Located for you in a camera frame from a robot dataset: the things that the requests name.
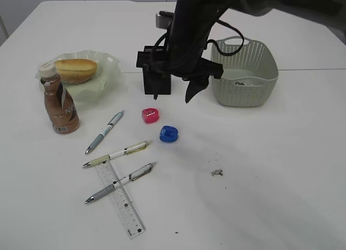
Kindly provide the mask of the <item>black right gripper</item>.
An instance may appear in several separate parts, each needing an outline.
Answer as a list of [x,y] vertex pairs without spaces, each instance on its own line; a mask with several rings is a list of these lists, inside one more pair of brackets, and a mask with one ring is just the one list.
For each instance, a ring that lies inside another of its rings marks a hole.
[[185,102],[199,92],[205,90],[209,85],[209,76],[216,79],[221,78],[223,67],[219,63],[206,60],[202,57],[207,48],[210,32],[207,31],[202,38],[193,40],[191,47],[184,55],[175,55],[173,45],[169,44],[171,31],[164,33],[153,46],[146,45],[144,50],[137,53],[136,67],[142,68],[144,73],[150,74],[150,85],[154,100],[162,95],[162,74],[175,75],[188,80],[189,84],[185,93]]

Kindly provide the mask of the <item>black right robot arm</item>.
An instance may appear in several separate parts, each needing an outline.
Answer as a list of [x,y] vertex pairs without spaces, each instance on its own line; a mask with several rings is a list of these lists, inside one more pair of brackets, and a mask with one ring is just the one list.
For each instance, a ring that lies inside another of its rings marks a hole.
[[152,46],[137,54],[137,67],[143,72],[147,95],[157,97],[171,93],[171,78],[188,82],[185,101],[206,89],[209,78],[221,78],[223,67],[203,58],[214,24],[228,10],[263,16],[272,9],[345,30],[345,0],[177,0],[174,12],[160,11],[156,26],[165,33]]

